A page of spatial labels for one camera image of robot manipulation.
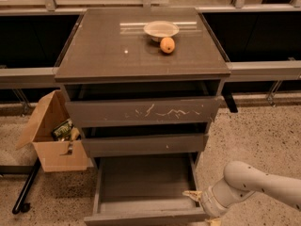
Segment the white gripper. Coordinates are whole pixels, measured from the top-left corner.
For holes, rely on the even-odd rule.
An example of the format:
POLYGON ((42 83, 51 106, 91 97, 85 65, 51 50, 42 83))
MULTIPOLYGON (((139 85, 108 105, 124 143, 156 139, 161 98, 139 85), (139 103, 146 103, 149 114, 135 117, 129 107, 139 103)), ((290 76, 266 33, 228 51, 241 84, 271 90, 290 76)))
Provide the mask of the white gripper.
POLYGON ((211 186, 209 186, 203 192, 185 190, 182 194, 183 196, 187 196, 195 202, 200 201, 205 213, 212 217, 206 219, 206 222, 209 224, 209 226, 221 226, 220 217, 226 214, 227 208, 222 206, 215 198, 213 188, 211 186))

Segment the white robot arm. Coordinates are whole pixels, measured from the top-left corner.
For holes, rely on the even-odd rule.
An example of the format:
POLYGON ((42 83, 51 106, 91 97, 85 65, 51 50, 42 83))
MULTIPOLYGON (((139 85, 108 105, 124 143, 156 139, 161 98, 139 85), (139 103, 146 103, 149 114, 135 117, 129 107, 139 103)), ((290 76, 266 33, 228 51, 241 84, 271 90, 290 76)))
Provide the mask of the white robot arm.
POLYGON ((208 226, 221 226, 221 217, 231 206, 257 192, 301 210, 300 179, 263 172, 242 161, 230 161, 224 167, 223 178, 213 186, 203 191, 186 190, 182 194, 200 203, 209 216, 205 219, 208 226))

